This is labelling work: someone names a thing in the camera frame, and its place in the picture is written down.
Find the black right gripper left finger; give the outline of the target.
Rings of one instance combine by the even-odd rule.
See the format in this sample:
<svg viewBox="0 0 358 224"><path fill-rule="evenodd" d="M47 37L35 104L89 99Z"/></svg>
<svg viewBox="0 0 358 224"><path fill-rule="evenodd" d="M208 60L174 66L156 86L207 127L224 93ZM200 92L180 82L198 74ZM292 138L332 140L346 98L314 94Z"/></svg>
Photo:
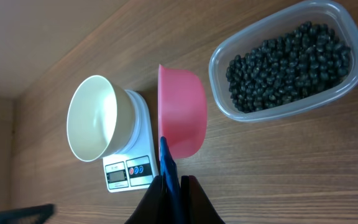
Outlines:
<svg viewBox="0 0 358 224"><path fill-rule="evenodd" d="M142 200L125 224L161 224L163 223L163 177L154 178Z"/></svg>

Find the white digital kitchen scale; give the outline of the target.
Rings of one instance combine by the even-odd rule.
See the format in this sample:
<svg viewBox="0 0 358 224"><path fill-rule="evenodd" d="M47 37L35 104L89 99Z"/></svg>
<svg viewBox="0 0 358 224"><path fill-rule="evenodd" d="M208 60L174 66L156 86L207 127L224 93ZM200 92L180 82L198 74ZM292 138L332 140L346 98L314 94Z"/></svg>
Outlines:
<svg viewBox="0 0 358 224"><path fill-rule="evenodd" d="M111 193L147 189L159 175L147 103L135 91L126 93L134 105L135 126L128 144L103 158L106 187Z"/></svg>

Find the pink scoop blue handle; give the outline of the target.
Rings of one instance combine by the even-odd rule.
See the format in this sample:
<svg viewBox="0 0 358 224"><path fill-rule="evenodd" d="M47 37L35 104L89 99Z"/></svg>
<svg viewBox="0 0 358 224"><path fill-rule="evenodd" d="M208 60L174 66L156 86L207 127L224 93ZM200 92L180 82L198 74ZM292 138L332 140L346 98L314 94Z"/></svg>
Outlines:
<svg viewBox="0 0 358 224"><path fill-rule="evenodd" d="M188 70L158 68L158 138L163 177L165 223L187 223L176 159L201 148L207 126L206 95L200 79Z"/></svg>

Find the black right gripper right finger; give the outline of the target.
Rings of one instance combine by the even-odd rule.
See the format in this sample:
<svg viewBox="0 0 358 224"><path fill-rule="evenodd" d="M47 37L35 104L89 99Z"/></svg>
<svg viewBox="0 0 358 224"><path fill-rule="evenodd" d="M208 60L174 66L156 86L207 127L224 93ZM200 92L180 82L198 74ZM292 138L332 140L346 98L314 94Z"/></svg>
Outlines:
<svg viewBox="0 0 358 224"><path fill-rule="evenodd" d="M181 198L185 223L225 224L195 176L181 177Z"/></svg>

